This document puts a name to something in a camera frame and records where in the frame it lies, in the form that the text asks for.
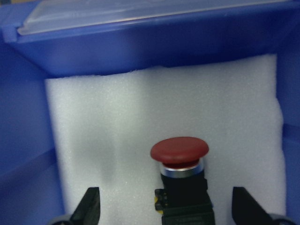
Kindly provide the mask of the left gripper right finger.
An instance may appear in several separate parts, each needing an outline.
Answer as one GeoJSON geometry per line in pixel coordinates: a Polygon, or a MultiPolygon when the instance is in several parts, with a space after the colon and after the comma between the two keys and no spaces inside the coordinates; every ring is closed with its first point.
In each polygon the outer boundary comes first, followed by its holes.
{"type": "Polygon", "coordinates": [[[271,225],[271,216],[244,187],[233,187],[232,218],[236,225],[271,225]]]}

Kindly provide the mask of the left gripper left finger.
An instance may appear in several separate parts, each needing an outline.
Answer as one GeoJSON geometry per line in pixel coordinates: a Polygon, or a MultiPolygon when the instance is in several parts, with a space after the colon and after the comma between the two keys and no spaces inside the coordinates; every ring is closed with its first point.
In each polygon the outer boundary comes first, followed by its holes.
{"type": "Polygon", "coordinates": [[[99,187],[89,187],[70,217],[73,225],[98,225],[100,220],[99,187]]]}

